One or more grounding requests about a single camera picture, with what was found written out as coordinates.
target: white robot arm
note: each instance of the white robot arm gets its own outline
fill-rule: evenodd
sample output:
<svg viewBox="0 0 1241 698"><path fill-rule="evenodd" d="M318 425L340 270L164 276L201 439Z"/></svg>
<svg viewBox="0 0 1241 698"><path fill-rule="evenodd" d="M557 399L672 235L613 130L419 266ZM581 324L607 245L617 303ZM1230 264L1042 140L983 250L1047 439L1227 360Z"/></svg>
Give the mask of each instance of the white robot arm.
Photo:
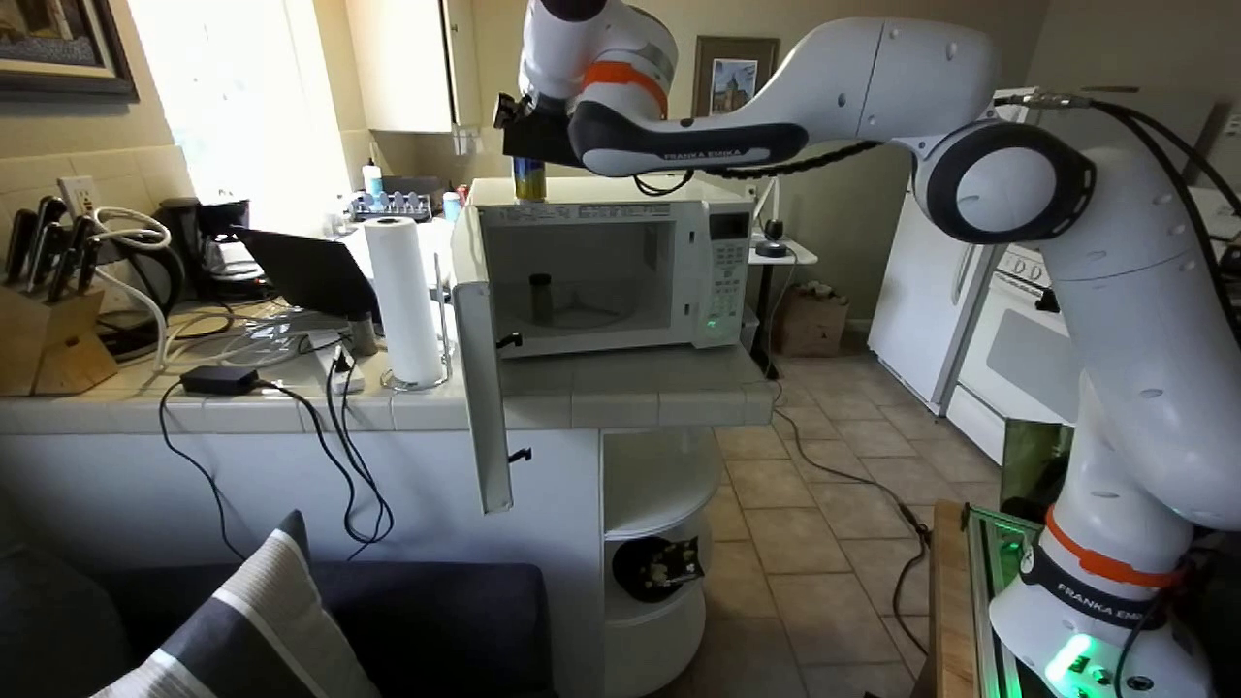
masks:
<svg viewBox="0 0 1241 698"><path fill-rule="evenodd" d="M644 174L884 140L915 151L939 229L1033 240L1073 337L1081 409L1062 496L994 626L1058 698L1205 698L1210 672L1155 608L1196 528L1241 529L1241 352L1168 164L1138 140L1069 151L994 120L989 41L945 24L815 27L744 108L705 120L669 120L672 64L672 30L629 3L532 0L532 95L499 108L503 148Z"/></svg>

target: paper towel roll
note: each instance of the paper towel roll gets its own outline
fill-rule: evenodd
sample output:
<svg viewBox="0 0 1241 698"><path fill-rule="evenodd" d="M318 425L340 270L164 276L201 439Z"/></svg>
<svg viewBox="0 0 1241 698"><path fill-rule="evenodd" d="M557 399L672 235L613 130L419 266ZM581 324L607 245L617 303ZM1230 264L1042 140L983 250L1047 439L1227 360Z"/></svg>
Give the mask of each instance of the paper towel roll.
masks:
<svg viewBox="0 0 1241 698"><path fill-rule="evenodd" d="M374 285L385 312L388 363L401 385L435 385L440 342L431 320L431 285L422 279L419 229L411 217L370 219Z"/></svg>

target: window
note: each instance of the window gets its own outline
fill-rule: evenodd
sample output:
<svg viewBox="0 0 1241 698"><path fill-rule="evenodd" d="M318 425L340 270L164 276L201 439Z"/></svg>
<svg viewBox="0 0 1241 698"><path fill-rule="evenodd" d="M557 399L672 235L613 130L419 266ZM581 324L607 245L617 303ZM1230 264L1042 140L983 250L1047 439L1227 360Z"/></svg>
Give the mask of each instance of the window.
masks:
<svg viewBox="0 0 1241 698"><path fill-rule="evenodd" d="M318 14L305 0L133 0L166 123L201 202L314 229L348 189Z"/></svg>

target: picture frame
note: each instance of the picture frame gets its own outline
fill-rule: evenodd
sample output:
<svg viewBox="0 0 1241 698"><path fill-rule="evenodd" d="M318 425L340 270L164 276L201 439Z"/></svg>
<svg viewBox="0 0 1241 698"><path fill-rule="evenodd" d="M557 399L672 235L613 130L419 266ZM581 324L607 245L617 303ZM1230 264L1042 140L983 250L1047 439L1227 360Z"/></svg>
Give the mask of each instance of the picture frame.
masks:
<svg viewBox="0 0 1241 698"><path fill-rule="evenodd" d="M781 63L781 37L697 36L694 55L694 117L742 108L767 83Z"/></svg>
<svg viewBox="0 0 1241 698"><path fill-rule="evenodd" d="M0 0L0 100L141 100L114 0Z"/></svg>

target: pillow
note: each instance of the pillow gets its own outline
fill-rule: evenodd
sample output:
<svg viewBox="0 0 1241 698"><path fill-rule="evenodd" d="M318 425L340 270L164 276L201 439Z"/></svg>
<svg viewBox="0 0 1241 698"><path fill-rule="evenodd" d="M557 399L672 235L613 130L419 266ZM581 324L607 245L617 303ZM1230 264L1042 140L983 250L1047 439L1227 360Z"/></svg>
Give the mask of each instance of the pillow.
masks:
<svg viewBox="0 0 1241 698"><path fill-rule="evenodd" d="M0 505L0 693L91 693L122 672L114 598L26 541Z"/></svg>
<svg viewBox="0 0 1241 698"><path fill-rule="evenodd" d="M102 690L133 693L380 693L321 608L305 524L292 511L245 567L136 672Z"/></svg>

